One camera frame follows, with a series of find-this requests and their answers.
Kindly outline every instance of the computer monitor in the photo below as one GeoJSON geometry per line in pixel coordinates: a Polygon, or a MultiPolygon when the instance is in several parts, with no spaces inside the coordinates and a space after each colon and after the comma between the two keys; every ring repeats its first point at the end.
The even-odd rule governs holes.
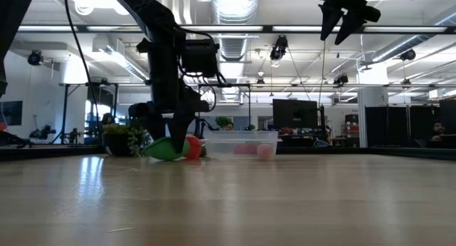
{"type": "Polygon", "coordinates": [[[274,127],[318,128],[318,104],[316,101],[272,100],[274,127]]]}

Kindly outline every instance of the clear plastic bin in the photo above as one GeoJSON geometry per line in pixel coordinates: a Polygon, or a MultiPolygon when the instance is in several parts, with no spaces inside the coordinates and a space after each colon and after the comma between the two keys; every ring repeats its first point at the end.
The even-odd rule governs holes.
{"type": "Polygon", "coordinates": [[[205,131],[207,157],[268,159],[276,155],[277,131],[205,131]]]}

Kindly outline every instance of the wooden table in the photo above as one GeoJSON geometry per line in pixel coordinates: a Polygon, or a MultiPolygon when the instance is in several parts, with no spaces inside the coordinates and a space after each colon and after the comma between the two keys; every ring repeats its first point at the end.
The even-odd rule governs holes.
{"type": "Polygon", "coordinates": [[[377,155],[0,163],[1,245],[456,245],[456,165],[377,155]]]}

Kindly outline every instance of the pink ball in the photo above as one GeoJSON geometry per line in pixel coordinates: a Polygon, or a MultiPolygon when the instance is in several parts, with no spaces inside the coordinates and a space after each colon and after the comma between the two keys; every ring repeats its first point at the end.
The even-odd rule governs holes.
{"type": "Polygon", "coordinates": [[[269,144],[258,145],[256,154],[260,160],[268,160],[272,157],[272,147],[269,144]]]}
{"type": "Polygon", "coordinates": [[[234,154],[247,154],[247,146],[243,143],[234,146],[234,154]]]}
{"type": "Polygon", "coordinates": [[[258,144],[249,143],[247,145],[247,154],[256,155],[257,154],[257,148],[258,148],[258,144]]]}

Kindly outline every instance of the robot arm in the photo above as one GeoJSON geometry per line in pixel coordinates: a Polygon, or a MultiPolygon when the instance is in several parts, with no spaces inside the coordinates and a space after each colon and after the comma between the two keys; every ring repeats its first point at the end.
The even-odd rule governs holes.
{"type": "MultiPolygon", "coordinates": [[[[6,92],[4,58],[32,0],[0,0],[0,97],[6,92]]],[[[174,147],[182,150],[188,125],[195,112],[207,112],[209,105],[179,79],[183,74],[201,73],[205,78],[219,75],[216,53],[218,45],[208,39],[187,40],[186,30],[175,23],[172,12],[156,0],[117,0],[132,15],[147,39],[138,51],[147,53],[151,101],[130,108],[154,140],[165,136],[168,125],[174,147]],[[164,119],[163,113],[174,113],[164,119]]]]}

